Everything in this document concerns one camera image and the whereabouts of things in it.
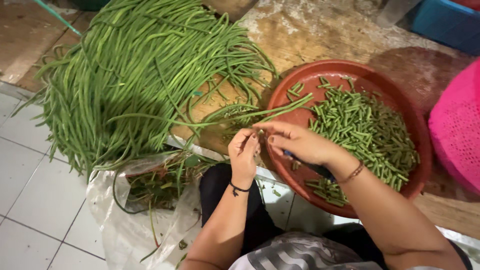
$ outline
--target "finger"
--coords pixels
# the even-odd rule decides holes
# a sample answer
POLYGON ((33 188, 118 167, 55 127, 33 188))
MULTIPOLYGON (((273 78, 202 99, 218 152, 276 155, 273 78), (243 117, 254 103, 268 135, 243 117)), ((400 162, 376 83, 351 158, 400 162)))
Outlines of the finger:
POLYGON ((265 123, 256 123, 253 125, 253 128, 266 130, 273 129, 275 132, 279 132, 287 137, 291 137, 290 135, 295 130, 295 128, 298 128, 298 126, 282 121, 270 121, 265 123))
POLYGON ((283 153, 283 149, 272 146, 271 147, 272 151, 274 151, 277 155, 279 155, 281 158, 286 159, 286 160, 293 160, 291 156, 287 156, 283 153))
POLYGON ((232 140, 230 141, 228 148, 231 147, 238 147, 242 148, 242 144, 247 140, 249 136, 255 133, 255 130, 250 128, 242 128, 240 129, 235 136, 233 136, 232 140))
POLYGON ((282 135, 270 135, 267 140, 271 146, 278 147, 283 150, 294 152, 295 144, 291 139, 285 138, 282 135))
POLYGON ((243 153, 249 156, 254 156, 255 150, 257 149, 257 146, 260 144, 258 143, 258 136, 257 134, 252 134, 250 138, 248 138, 247 143, 245 144, 245 147, 243 148, 243 153))
POLYGON ((260 154, 260 152, 261 152, 260 144, 257 144, 257 147, 255 148, 254 156, 258 156, 260 154))

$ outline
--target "small knife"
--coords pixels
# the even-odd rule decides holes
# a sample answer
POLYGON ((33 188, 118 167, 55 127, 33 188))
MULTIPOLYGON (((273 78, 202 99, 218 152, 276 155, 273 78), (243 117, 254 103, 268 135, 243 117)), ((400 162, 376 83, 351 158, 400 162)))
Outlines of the small knife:
POLYGON ((325 177, 326 179, 329 179, 332 182, 335 181, 335 177, 333 176, 333 174, 327 168, 325 168, 325 166, 304 162, 303 160, 297 158, 297 156, 295 156, 292 152, 290 152, 288 150, 283 150, 283 153, 286 156, 290 156, 294 160, 296 160, 296 161, 302 163, 303 165, 307 166, 308 168, 310 168, 314 172, 318 173, 319 175, 325 177))

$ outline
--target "hand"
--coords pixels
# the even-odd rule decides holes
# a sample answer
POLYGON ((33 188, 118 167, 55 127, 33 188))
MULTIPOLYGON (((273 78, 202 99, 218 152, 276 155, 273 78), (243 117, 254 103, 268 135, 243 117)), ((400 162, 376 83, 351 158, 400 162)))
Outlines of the hand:
POLYGON ((269 135, 267 143, 276 154, 285 159, 292 159, 283 153, 284 150, 288 150, 305 162, 323 165, 344 151, 343 148, 317 133, 287 122, 256 123, 253 128, 265 130, 269 135))
POLYGON ((249 189, 257 174, 254 158, 260 153, 258 135, 253 129, 243 128, 228 145, 232 165, 232 183, 241 189, 249 189))

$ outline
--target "yardlong bean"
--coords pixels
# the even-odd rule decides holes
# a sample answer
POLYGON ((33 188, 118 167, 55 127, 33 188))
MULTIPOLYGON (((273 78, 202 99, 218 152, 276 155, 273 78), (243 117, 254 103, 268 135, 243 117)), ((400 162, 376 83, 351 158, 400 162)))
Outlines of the yardlong bean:
POLYGON ((163 151, 174 124, 196 136, 214 124, 188 115, 199 103, 190 100, 193 93, 205 82, 214 85, 201 97, 205 102, 213 91, 227 99, 219 86, 228 81, 253 105, 260 94, 245 79, 268 87, 260 72, 277 77, 247 29, 231 24, 227 14, 216 18, 200 0, 112 0, 78 45, 61 49, 54 48, 51 62, 42 58, 37 78, 47 86, 25 106, 43 105, 39 117, 52 133, 50 158, 59 151, 87 175, 163 151), (216 86, 215 74, 224 77, 216 86))
MULTIPOLYGON (((358 93, 353 89, 351 77, 342 79, 348 81, 351 90, 340 91, 341 87, 330 86, 320 77, 318 88, 328 91, 326 100, 312 107, 318 124, 310 121, 309 128, 364 161, 378 178, 400 191, 408 182, 410 171, 420 162, 401 114, 377 100, 375 96, 381 97, 381 93, 370 94, 365 90, 358 93)), ((343 206, 348 202, 341 190, 332 188, 335 183, 328 179, 306 185, 315 188, 315 194, 329 203, 343 206)))

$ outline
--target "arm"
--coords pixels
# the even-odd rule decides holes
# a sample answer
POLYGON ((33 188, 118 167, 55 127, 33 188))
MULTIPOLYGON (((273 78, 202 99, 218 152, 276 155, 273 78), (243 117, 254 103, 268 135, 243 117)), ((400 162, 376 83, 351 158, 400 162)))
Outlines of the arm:
MULTIPOLYGON (((257 134, 240 130, 228 145, 232 184, 249 189, 256 174, 254 155, 260 151, 257 134)), ((215 211, 195 239, 181 270, 226 270, 240 257, 247 216, 248 192, 228 186, 215 211)))
POLYGON ((389 268, 465 269, 456 251, 432 222, 367 168, 351 181, 341 183, 360 163, 342 147, 288 123, 270 122, 254 127, 274 134, 267 141, 280 156, 284 156, 283 149, 286 149, 306 162, 322 164, 330 170, 389 268))

